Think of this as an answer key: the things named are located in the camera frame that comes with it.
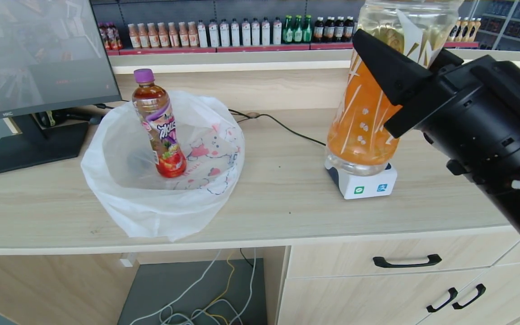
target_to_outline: wooden cabinet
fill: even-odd
[[[408,325],[440,306],[483,269],[286,280],[279,325]]]
[[[504,325],[520,317],[520,264],[491,267],[467,286],[456,301],[460,305],[470,301],[477,294],[478,284],[486,290],[473,303],[463,309],[446,306],[421,325]]]
[[[349,276],[425,272],[487,267],[520,240],[515,231],[454,237],[359,241],[293,246],[288,276]],[[441,261],[432,266],[382,268],[374,257],[391,264],[425,264],[428,255]]]

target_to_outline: orange liquid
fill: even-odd
[[[353,164],[381,165],[395,153],[398,139],[383,125],[401,106],[390,104],[356,51],[344,101],[328,132],[328,149]]]

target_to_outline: computer monitor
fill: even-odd
[[[121,100],[89,0],[0,0],[0,172],[77,157],[87,123],[42,130],[33,113]]]

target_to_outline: green glass bottle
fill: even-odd
[[[312,40],[312,16],[309,14],[304,18],[304,28],[302,29],[302,42],[310,43]]]
[[[302,43],[302,16],[299,14],[294,24],[294,43]]]
[[[293,42],[293,17],[287,15],[286,21],[284,23],[284,28],[282,29],[282,40],[285,44],[290,44]]]

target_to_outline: monitor stand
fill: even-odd
[[[0,139],[0,173],[77,157],[88,128],[77,123],[42,130],[31,114],[12,120],[21,134]]]

